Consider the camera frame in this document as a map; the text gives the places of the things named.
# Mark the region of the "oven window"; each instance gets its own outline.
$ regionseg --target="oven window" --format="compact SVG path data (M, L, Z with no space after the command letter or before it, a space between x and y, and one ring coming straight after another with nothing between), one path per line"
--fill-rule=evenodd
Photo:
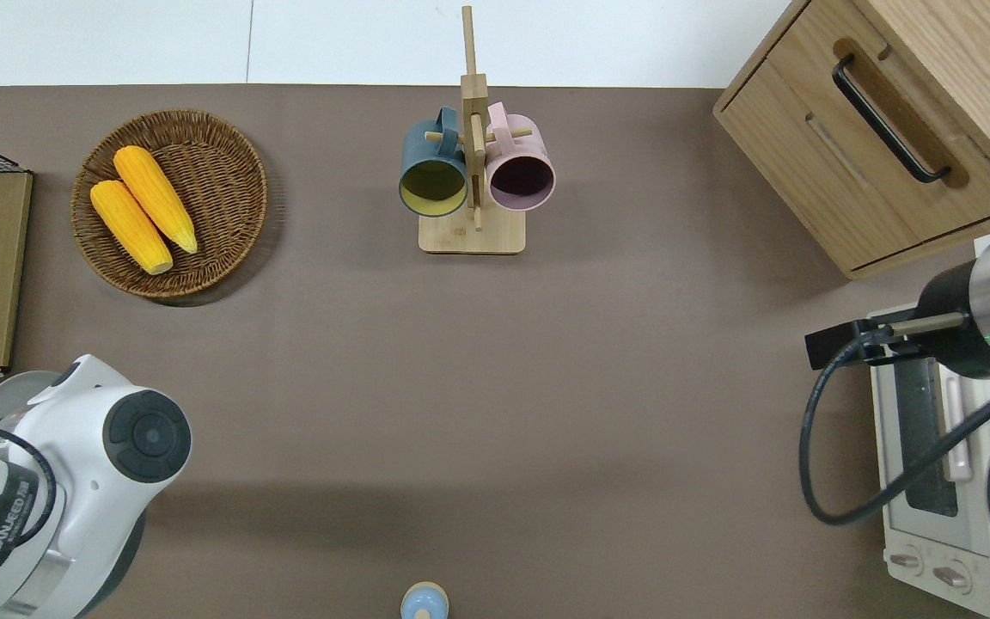
M897 362L895 369L896 411L900 415L900 452L904 468L938 440L938 416L942 395L938 392L938 362L912 359ZM904 491L907 504L939 516L957 516L957 489L935 462Z

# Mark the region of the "mug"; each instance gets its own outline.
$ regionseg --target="mug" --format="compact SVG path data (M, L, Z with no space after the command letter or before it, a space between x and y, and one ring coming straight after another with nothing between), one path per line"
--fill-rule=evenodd
M427 140L428 131L441 133L440 141ZM464 148L457 141L456 110L441 108L437 120L412 126L404 137L404 164L400 173L400 199L424 217L449 215L468 196Z
M537 123L519 113L507 114L503 102L487 109L492 123L488 133L495 141L486 146L487 187L496 204L511 211L530 211L553 195L555 173ZM512 131L529 129L529 136L515 138Z

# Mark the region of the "wooden mug rack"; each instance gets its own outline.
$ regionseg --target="wooden mug rack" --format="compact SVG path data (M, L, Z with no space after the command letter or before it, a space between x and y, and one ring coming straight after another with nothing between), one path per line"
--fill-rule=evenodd
M464 60L467 73L461 76L461 110L464 131L464 168L467 172L468 200L465 206L443 217L419 217L419 247L428 254L520 254L526 249L526 214L492 203L484 171L487 142L484 133L491 123L487 114L487 75L476 73L472 7L462 9L464 17ZM512 136L528 136L530 130ZM441 140L441 134L428 132L428 140Z

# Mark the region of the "wicker basket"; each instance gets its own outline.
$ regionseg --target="wicker basket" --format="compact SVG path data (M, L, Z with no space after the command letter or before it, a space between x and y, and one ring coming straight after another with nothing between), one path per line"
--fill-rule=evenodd
M94 184L117 179L113 154L128 144L153 154L197 236L196 254L168 242L174 266L158 275L129 257L90 204ZM154 299L184 297L227 277L250 254L265 216L259 153L234 126L197 110L156 111L126 122L90 153L71 193L71 228L90 266L119 290Z

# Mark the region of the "yellow corn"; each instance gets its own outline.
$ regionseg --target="yellow corn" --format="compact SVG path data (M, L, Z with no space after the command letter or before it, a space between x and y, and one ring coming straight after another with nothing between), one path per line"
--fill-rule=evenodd
M90 188L90 204L109 231L144 271L157 275L174 265L170 250L155 231L129 188L121 181L100 181Z
M113 154L113 166L166 238L189 254L196 254L193 221L152 154L140 146L123 146Z

